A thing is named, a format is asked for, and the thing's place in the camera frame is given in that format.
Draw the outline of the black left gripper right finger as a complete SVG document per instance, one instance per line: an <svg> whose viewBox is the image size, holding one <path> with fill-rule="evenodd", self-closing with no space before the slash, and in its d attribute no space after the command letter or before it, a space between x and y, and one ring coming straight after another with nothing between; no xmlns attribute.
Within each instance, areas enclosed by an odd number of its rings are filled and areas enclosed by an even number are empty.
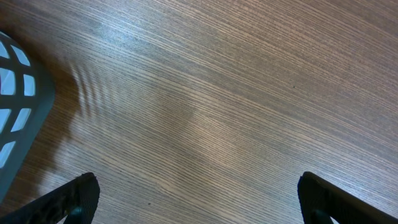
<svg viewBox="0 0 398 224"><path fill-rule="evenodd" d="M380 223L397 224L397 218L378 210L311 172L304 172L297 185L305 224Z"/></svg>

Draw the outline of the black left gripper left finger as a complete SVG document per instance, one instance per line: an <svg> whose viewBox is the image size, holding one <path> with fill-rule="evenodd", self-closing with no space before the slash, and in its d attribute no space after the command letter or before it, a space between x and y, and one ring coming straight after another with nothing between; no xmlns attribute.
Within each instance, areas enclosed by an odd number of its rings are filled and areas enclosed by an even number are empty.
<svg viewBox="0 0 398 224"><path fill-rule="evenodd" d="M1 217L1 224L65 223L90 224L100 197L99 183L87 172L61 187Z"/></svg>

